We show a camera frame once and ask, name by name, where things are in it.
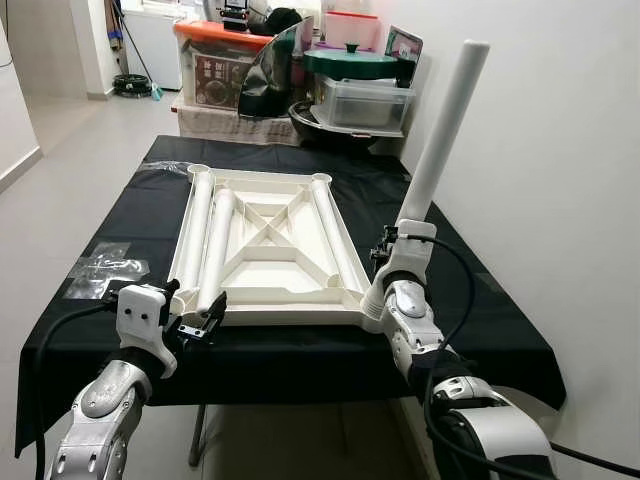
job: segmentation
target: floor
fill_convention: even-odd
[[[106,105],[106,102],[79,98],[32,95],[26,95],[24,100],[38,143],[45,154]]]
[[[178,135],[169,110],[173,97],[71,106],[30,101],[32,115],[41,112],[34,127],[45,156],[0,194],[1,478],[31,479],[35,467],[33,446],[13,458],[20,348],[156,135]],[[415,478],[384,403],[209,407],[206,455],[191,469],[187,450],[195,414],[190,406],[145,408],[125,478]],[[66,422],[47,434],[49,455]]]

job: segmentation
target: orange lid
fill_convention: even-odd
[[[262,35],[252,35],[250,33],[225,30],[224,25],[215,22],[181,21],[174,25],[174,29],[176,32],[190,35],[194,40],[228,40],[237,43],[244,43],[249,47],[257,47],[258,49],[261,49],[273,39],[273,37],[264,37]]]
[[[370,18],[371,20],[377,20],[378,17],[376,17],[375,15],[365,15],[363,13],[353,13],[353,12],[337,12],[335,10],[332,10],[330,12],[327,12],[329,15],[342,15],[344,17],[356,17],[356,18]]]

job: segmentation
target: broom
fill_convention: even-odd
[[[158,86],[158,84],[156,84],[153,81],[153,79],[151,78],[151,74],[149,73],[149,69],[145,65],[144,60],[142,60],[142,55],[140,55],[140,51],[138,50],[138,47],[136,46],[136,42],[133,41],[133,37],[131,36],[131,32],[129,31],[129,28],[127,27],[127,24],[124,21],[124,14],[122,13],[122,10],[120,10],[120,6],[116,2],[116,0],[111,0],[111,4],[115,8],[116,13],[118,14],[118,17],[120,18],[120,21],[122,22],[122,26],[127,31],[127,35],[129,35],[129,39],[131,40],[131,44],[133,45],[133,48],[135,49],[136,54],[138,55],[138,58],[140,59],[140,63],[142,64],[142,68],[144,68],[144,71],[147,73],[147,77],[149,77],[149,81],[151,82],[151,98],[153,98],[157,102],[162,98],[162,96],[164,95],[164,92]]]

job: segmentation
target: black tablecloth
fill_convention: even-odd
[[[287,146],[254,146],[190,138],[158,137],[145,162],[179,161],[219,168],[333,177],[331,191],[360,259],[369,270],[369,249],[385,224],[392,224],[408,186],[393,157],[340,155]],[[145,259],[151,272],[142,281],[163,284],[169,272],[190,184],[184,175],[142,171],[134,175],[87,245],[130,242],[126,257]],[[453,342],[477,361],[487,381],[518,388],[559,407],[565,389],[547,342],[495,284],[484,266],[432,206],[427,216],[438,236],[464,252],[477,275],[478,297],[468,325]],[[429,267],[436,322],[446,333],[462,314],[465,277],[455,260],[435,250]],[[33,440],[32,360],[47,325],[63,314],[96,303],[64,299],[66,279],[25,343],[20,357],[16,454]],[[112,288],[123,284],[112,282]],[[47,351],[42,392],[45,423],[52,425],[75,395],[95,378],[118,347],[115,316],[96,314],[60,329]],[[387,341],[357,327],[227,327],[214,348],[195,348],[178,371],[158,385],[151,405],[225,403],[312,403],[373,400],[408,395]]]

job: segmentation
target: white cylinder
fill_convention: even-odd
[[[192,169],[190,173],[193,173],[194,194],[186,237],[180,253],[179,271],[176,274],[181,290],[193,288],[198,283],[214,183],[209,167],[192,165],[189,168]]]
[[[235,196],[231,190],[223,188],[216,192],[214,201],[215,210],[209,229],[207,254],[200,276],[200,292],[196,307],[197,312],[201,315],[209,310],[213,301],[220,294],[222,268],[227,256],[229,227],[233,216]]]
[[[427,216],[440,175],[451,153],[451,147],[488,53],[487,43],[473,40],[464,42],[449,91],[418,161],[396,226],[403,218],[423,222]]]
[[[311,191],[313,192],[313,198],[316,201],[316,206],[318,207],[320,219],[322,220],[324,231],[327,234],[329,245],[333,251],[338,272],[342,278],[342,284],[348,290],[359,291],[360,283],[353,273],[351,259],[342,240],[342,235],[340,235],[338,222],[336,222],[336,217],[333,214],[331,202],[329,201],[329,188],[326,182],[328,175],[316,174],[314,177],[316,179],[311,182]]]

